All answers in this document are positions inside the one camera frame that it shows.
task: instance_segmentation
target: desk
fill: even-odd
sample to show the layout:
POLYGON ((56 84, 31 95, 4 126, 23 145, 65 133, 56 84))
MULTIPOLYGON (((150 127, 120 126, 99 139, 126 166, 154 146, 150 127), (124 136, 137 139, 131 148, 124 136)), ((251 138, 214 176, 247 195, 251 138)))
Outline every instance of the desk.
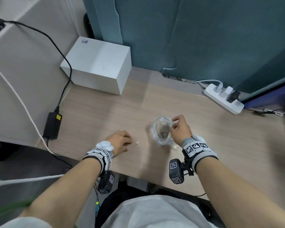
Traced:
POLYGON ((121 96, 73 85, 60 112, 63 120, 50 149, 81 160, 96 143, 116 130, 134 140, 129 152, 114 158, 111 170, 191 195, 204 190, 195 175, 183 184, 169 179, 169 161, 181 149, 157 146, 150 134, 160 116, 183 114, 192 132, 206 140, 231 170, 285 209, 285 118, 243 111, 232 115, 207 97, 128 80, 121 96))

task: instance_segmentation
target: white sleeve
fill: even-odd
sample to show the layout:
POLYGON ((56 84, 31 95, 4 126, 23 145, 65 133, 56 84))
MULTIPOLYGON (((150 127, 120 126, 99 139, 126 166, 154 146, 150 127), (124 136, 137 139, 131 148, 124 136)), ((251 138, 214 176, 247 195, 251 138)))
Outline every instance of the white sleeve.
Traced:
POLYGON ((35 217, 22 217, 15 218, 2 226, 0 228, 52 228, 49 223, 35 217))

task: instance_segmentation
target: forearm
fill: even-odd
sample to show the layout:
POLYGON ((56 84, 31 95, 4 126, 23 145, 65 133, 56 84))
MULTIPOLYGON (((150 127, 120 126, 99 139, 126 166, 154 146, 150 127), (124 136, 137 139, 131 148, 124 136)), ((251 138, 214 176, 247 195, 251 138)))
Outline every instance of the forearm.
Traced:
POLYGON ((99 161, 87 158, 77 164, 25 209, 21 217, 36 217, 53 228, 73 227, 100 172, 99 161))
POLYGON ((219 160, 205 157, 196 171, 227 227, 285 227, 285 211, 219 160))

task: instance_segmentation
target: white shirt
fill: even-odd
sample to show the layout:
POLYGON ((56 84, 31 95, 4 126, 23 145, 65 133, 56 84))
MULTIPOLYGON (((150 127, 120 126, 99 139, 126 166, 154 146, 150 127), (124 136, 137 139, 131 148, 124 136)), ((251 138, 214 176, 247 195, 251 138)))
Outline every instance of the white shirt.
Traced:
MULTIPOLYGON (((52 228, 34 217, 11 220, 0 228, 52 228)), ((102 228, 217 228, 199 208, 186 200, 166 195, 150 195, 124 201, 108 217, 102 228)))

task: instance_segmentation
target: human hand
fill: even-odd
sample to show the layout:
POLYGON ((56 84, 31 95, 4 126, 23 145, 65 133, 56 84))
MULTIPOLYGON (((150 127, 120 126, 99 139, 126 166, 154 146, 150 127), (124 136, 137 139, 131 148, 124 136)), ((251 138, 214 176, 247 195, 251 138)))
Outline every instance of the human hand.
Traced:
POLYGON ((106 137, 105 141, 111 143, 114 147, 113 149, 113 157, 120 155, 121 153, 128 151, 127 144, 131 144, 133 139, 131 135, 127 131, 116 131, 114 134, 106 137))
POLYGON ((182 146, 182 141, 185 138, 192 137, 192 132, 190 126, 186 123, 185 117, 183 115, 178 115, 172 118, 172 121, 177 121, 172 127, 170 127, 170 133, 173 141, 182 146))

